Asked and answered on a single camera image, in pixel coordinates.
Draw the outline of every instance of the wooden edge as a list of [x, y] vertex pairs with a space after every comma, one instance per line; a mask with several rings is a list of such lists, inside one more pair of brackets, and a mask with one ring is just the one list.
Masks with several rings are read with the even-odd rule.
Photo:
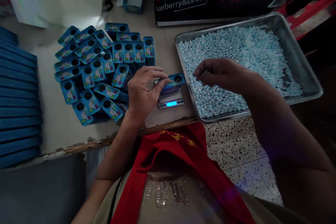
[[[172, 121], [172, 122], [168, 122], [166, 124], [157, 125], [157, 126], [154, 126], [154, 127], [151, 127], [151, 128], [140, 129], [140, 130], [138, 130], [137, 135], [138, 136], [148, 135], [148, 134], [151, 134], [151, 133], [154, 133], [154, 132], [157, 132], [157, 131], [161, 131], [161, 130], [170, 130], [170, 129], [173, 129], [173, 128], [177, 128], [177, 127], [181, 127], [181, 126], [184, 126], [184, 125], [192, 124], [192, 123], [195, 123], [197, 121], [198, 120], [197, 120], [196, 117], [183, 117], [181, 119], [178, 119], [178, 120]], [[115, 132], [112, 135], [112, 137], [110, 137], [110, 138], [105, 138], [105, 139], [102, 139], [102, 140], [92, 141], [92, 142], [88, 142], [88, 143], [83, 143], [82, 145], [69, 146], [67, 148], [63, 148], [62, 150], [45, 154], [44, 156], [56, 155], [57, 152], [63, 153], [62, 155], [76, 154], [76, 153], [81, 153], [81, 152], [88, 151], [90, 149], [95, 149], [95, 148], [101, 148], [101, 147], [104, 147], [104, 146], [108, 146], [113, 142], [117, 133], [118, 132]]]

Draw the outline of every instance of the silver baking tray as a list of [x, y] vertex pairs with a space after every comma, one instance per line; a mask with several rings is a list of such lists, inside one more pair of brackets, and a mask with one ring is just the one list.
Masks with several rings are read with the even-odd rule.
[[309, 100], [313, 100], [321, 97], [323, 90], [322, 87], [316, 78], [312, 68], [310, 67], [305, 55], [303, 54], [299, 44], [295, 40], [286, 19], [277, 12], [272, 12], [267, 15], [259, 16], [257, 18], [249, 19], [242, 22], [231, 23], [222, 26], [210, 27], [206, 29], [188, 31], [181, 34], [178, 34], [175, 37], [175, 45], [178, 52], [178, 56], [180, 58], [184, 76], [188, 85], [189, 93], [192, 100], [192, 105], [194, 106], [194, 110], [196, 113], [196, 117], [198, 120], [204, 124], [211, 124], [220, 121], [225, 121], [229, 119], [237, 119], [240, 117], [244, 117], [250, 115], [250, 110], [242, 110], [242, 111], [234, 111], [228, 112], [224, 114], [220, 114], [217, 116], [209, 117], [209, 118], [201, 118], [196, 107], [195, 98], [193, 96], [193, 92], [190, 86], [189, 77], [186, 71], [186, 66], [184, 64], [181, 51], [179, 48], [179, 42], [184, 42], [188, 40], [193, 40], [201, 35], [205, 35], [207, 33], [216, 32], [221, 29], [228, 29], [230, 27], [238, 26], [238, 27], [250, 27], [250, 26], [261, 26], [267, 25], [264, 29], [266, 31], [272, 30], [273, 33], [279, 37], [279, 43], [283, 49], [283, 53], [285, 55], [286, 60], [288, 61], [288, 66], [290, 67], [294, 80], [298, 82], [303, 90], [303, 95], [296, 97], [285, 97], [285, 100], [289, 105], [301, 103]]

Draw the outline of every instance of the white table surface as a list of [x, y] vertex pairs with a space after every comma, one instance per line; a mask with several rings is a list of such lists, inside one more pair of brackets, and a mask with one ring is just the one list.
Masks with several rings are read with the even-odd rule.
[[[107, 22], [127, 23], [131, 32], [139, 32], [141, 37], [152, 36], [156, 65], [163, 67], [168, 75], [183, 72], [174, 44], [175, 36], [210, 26], [204, 24], [158, 28], [155, 24], [153, 0], [147, 0], [142, 15], [127, 13], [123, 7], [114, 5], [110, 12], [102, 14], [97, 24], [92, 25], [97, 30], [104, 30]], [[62, 155], [64, 148], [106, 139], [118, 131], [119, 126], [112, 120], [83, 127], [71, 105], [65, 103], [60, 84], [54, 78], [54, 64], [57, 62], [55, 53], [62, 48], [57, 40], [65, 32], [65, 28], [53, 25], [47, 29], [38, 28], [17, 22], [15, 16], [0, 20], [0, 25], [16, 33], [19, 37], [19, 47], [38, 58], [40, 102], [43, 113], [42, 155], [52, 153]], [[155, 107], [145, 121], [146, 127], [195, 116], [186, 85], [182, 87], [182, 93], [184, 105], [162, 110]]]

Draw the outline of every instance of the digital scale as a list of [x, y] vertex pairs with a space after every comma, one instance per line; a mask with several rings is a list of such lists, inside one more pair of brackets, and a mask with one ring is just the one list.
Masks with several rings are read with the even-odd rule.
[[159, 109], [166, 109], [169, 107], [176, 107], [184, 104], [181, 89], [174, 93], [161, 94], [159, 97]]

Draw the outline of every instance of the speckled floor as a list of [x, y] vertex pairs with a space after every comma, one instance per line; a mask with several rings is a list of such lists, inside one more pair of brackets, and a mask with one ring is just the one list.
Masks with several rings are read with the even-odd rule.
[[252, 117], [205, 125], [208, 156], [249, 194], [283, 205], [267, 154], [259, 144]]

